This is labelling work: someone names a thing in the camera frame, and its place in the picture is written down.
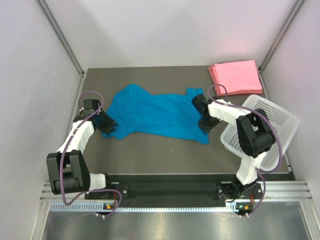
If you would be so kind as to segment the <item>blue t shirt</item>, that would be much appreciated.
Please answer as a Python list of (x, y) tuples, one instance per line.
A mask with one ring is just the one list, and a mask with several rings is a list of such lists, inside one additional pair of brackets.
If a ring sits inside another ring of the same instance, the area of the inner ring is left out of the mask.
[(192, 104), (201, 88), (187, 88), (185, 94), (151, 94), (137, 84), (129, 84), (115, 94), (106, 113), (117, 123), (115, 131), (104, 138), (122, 140), (131, 133), (145, 133), (209, 144), (201, 130), (200, 113)]

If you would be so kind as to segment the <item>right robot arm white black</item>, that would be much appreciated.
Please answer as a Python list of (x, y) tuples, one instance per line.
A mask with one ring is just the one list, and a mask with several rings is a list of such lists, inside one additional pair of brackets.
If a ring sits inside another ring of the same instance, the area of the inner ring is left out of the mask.
[(245, 109), (223, 99), (210, 100), (203, 94), (195, 96), (192, 104), (201, 115), (198, 125), (204, 133), (209, 133), (220, 122), (236, 127), (243, 155), (231, 184), (221, 190), (221, 197), (245, 198), (256, 185), (262, 160), (276, 142), (265, 111)]

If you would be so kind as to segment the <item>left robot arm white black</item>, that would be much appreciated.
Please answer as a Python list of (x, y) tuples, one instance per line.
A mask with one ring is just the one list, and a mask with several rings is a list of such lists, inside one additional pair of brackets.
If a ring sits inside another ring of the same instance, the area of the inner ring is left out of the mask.
[(75, 117), (72, 129), (63, 145), (46, 157), (51, 191), (55, 195), (80, 193), (96, 190), (102, 198), (109, 198), (114, 187), (103, 173), (90, 173), (83, 153), (90, 137), (96, 130), (110, 134), (118, 124), (102, 111), (97, 99), (86, 99), (83, 108)]

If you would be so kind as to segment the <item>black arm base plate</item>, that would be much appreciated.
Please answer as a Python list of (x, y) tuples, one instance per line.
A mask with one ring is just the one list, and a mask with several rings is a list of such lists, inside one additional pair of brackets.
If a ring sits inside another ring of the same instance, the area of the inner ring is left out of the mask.
[(118, 190), (122, 208), (206, 208), (222, 207), (226, 200), (262, 197), (258, 179), (248, 190), (233, 182), (233, 174), (141, 174), (108, 175), (107, 187)]

